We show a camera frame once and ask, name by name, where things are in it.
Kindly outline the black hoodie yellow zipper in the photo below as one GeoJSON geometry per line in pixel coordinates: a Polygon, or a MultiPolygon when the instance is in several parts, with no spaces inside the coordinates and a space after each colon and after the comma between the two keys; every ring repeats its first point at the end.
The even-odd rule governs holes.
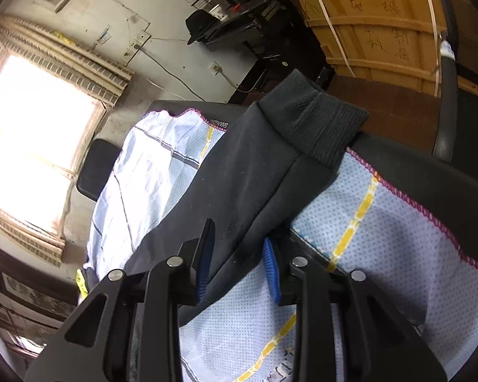
{"type": "Polygon", "coordinates": [[[181,199],[126,263],[145,272],[216,226],[204,299],[178,313],[187,324],[262,258],[265,237],[292,221],[336,179],[368,112],[322,91],[299,72],[253,103],[207,154],[181,199]]]}

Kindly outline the light blue striped bedsheet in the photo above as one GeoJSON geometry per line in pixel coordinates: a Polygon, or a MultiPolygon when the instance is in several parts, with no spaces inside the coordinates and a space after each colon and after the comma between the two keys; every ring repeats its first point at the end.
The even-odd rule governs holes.
{"type": "MultiPolygon", "coordinates": [[[[223,135],[187,110],[151,112],[127,134],[91,218],[87,267],[122,268],[169,214],[223,135]]],[[[291,230],[339,271],[360,269],[421,331],[448,377],[478,351],[478,209],[453,199],[466,238],[442,216],[396,189],[348,151],[337,180],[295,218],[291,230]]],[[[288,381],[295,310],[276,307],[257,266],[181,329],[187,381],[288,381]]]]}

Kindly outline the black office chair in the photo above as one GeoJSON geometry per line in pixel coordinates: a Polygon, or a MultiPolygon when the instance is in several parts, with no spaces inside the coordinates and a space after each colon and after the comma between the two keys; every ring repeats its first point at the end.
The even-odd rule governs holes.
{"type": "Polygon", "coordinates": [[[120,147],[116,147],[103,139],[94,139],[91,142],[76,181],[76,188],[82,195],[94,202],[97,201],[109,179],[120,151],[120,147]]]}

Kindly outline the dark framed landscape painting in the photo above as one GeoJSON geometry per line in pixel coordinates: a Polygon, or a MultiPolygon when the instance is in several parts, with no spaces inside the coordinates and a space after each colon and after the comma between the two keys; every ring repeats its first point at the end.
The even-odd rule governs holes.
{"type": "Polygon", "coordinates": [[[0,293],[24,307],[63,322],[77,305],[74,284],[13,258],[0,249],[0,293]]]}

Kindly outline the right checkered curtain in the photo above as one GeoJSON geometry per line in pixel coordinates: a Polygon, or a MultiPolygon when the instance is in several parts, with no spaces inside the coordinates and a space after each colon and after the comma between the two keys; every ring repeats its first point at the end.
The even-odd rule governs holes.
{"type": "Polygon", "coordinates": [[[9,52],[113,108],[134,73],[57,30],[21,17],[0,16],[0,42],[9,52]]]}

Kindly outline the bright window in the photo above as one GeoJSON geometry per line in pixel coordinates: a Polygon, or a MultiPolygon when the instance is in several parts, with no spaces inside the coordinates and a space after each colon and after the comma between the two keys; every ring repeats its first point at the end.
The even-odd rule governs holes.
{"type": "Polygon", "coordinates": [[[0,210],[57,233],[103,105],[11,55],[0,71],[0,210]]]}

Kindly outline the black hat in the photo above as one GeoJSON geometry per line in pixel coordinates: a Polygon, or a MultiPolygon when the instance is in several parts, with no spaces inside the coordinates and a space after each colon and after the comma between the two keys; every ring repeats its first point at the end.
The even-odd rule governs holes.
{"type": "Polygon", "coordinates": [[[194,42],[210,44],[213,36],[222,28],[225,21],[220,21],[211,13],[204,10],[196,10],[185,20],[185,25],[190,33],[187,45],[190,46],[194,42]]]}

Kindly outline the black computer desk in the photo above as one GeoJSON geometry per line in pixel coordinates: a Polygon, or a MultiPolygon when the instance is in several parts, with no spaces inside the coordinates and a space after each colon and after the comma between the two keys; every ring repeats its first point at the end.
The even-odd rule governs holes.
{"type": "Polygon", "coordinates": [[[255,62],[237,83],[224,66],[215,72],[234,89],[229,101],[248,104],[299,70],[323,89],[335,72],[307,26],[299,0],[222,0],[226,18],[208,50],[244,48],[255,62]]]}

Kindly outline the wooden crate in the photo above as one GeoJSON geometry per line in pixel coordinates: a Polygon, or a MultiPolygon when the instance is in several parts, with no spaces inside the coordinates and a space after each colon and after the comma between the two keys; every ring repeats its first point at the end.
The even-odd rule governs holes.
{"type": "Polygon", "coordinates": [[[300,0],[337,75],[407,87],[438,97],[440,0],[300,0]]]}

